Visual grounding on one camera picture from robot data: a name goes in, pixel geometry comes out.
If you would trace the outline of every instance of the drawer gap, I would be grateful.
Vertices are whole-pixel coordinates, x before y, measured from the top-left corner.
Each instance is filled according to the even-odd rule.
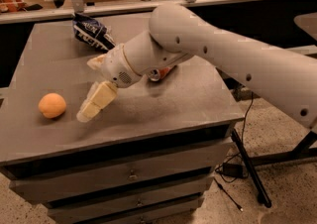
[[[141,153],[171,149],[193,143],[212,141],[225,137],[229,124],[204,128],[190,132],[153,137],[136,142],[122,143],[99,149],[86,150],[75,154],[33,160],[26,163],[4,166],[2,172],[11,180],[27,178],[61,169],[87,166],[106,162],[114,158],[124,158]]]

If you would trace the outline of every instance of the drawer cabinet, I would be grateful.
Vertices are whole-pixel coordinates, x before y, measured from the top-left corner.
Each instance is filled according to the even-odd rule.
[[[145,208],[195,193],[202,194],[210,187],[212,175],[207,168],[202,169],[199,173],[202,174],[197,175],[197,172],[192,172],[187,175],[189,177],[179,175],[170,177],[169,180],[167,177],[167,182],[157,180],[154,184],[131,190],[121,188],[120,192],[116,194],[108,192],[103,193],[104,196],[100,196],[100,193],[95,198],[50,209],[49,216],[57,223],[70,224],[135,208]]]
[[[102,22],[119,44],[145,31],[149,16]],[[86,65],[94,56],[71,21],[35,25],[0,109],[0,171],[10,188],[59,224],[145,224],[199,207],[244,117],[216,68],[195,56],[161,82],[142,77],[79,123],[80,105],[100,79]],[[67,103],[57,119],[38,110],[49,92]]]
[[[31,203],[46,203],[105,188],[150,180],[219,164],[228,146],[223,140],[109,160],[13,180],[10,188]]]

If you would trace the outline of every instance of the gray drawer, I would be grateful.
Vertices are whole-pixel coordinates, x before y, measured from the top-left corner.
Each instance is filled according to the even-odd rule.
[[[214,167],[228,153],[230,139],[213,140],[143,156],[112,160],[13,180],[10,188],[31,203],[46,203],[105,188],[199,168]]]
[[[80,224],[146,224],[166,216],[193,211],[201,206],[203,200],[203,196],[189,196],[148,207],[147,209],[128,211],[123,214],[83,221]]]
[[[118,194],[92,198],[49,210],[48,216],[57,223],[68,224],[104,215],[146,207],[174,198],[203,193],[210,187],[211,173],[201,174]]]

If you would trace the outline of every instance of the drawer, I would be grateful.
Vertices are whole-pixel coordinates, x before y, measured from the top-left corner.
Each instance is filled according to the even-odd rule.
[[[210,128],[201,128],[188,132],[160,135],[137,141],[128,141],[121,144],[96,147],[74,153],[64,153],[54,157],[39,157],[16,164],[7,164],[1,167],[0,172],[10,180],[26,179],[35,175],[55,172],[63,169],[89,166],[113,159],[131,157],[143,153],[189,146],[198,142],[224,139],[233,129],[231,124],[215,125]]]
[[[204,198],[194,195],[122,214],[100,217],[75,224],[146,224],[166,216],[193,211],[201,206]]]
[[[68,224],[134,208],[144,208],[186,195],[202,194],[209,189],[211,181],[212,174],[208,173],[144,186],[117,194],[110,192],[105,196],[51,209],[48,216],[57,223]]]
[[[46,203],[105,188],[149,180],[199,168],[214,167],[229,151],[230,139],[192,144],[87,167],[13,180],[10,188],[30,203]]]

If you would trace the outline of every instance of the floor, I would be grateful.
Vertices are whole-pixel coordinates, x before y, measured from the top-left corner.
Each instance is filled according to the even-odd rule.
[[[251,100],[239,102],[247,111]],[[241,134],[243,123],[236,126]],[[291,150],[307,130],[285,116],[261,98],[255,98],[245,128],[245,147],[250,156],[272,154]],[[235,147],[230,151],[236,153]],[[317,159],[257,167],[259,176],[272,201],[266,208],[257,201],[257,191],[252,180],[237,179],[225,182],[219,174],[215,177],[227,192],[243,207],[238,210],[215,182],[204,194],[200,208],[193,213],[183,213],[158,220],[155,224],[315,224],[317,223]],[[42,205],[32,206],[8,189],[9,180],[0,176],[0,224],[53,224]]]

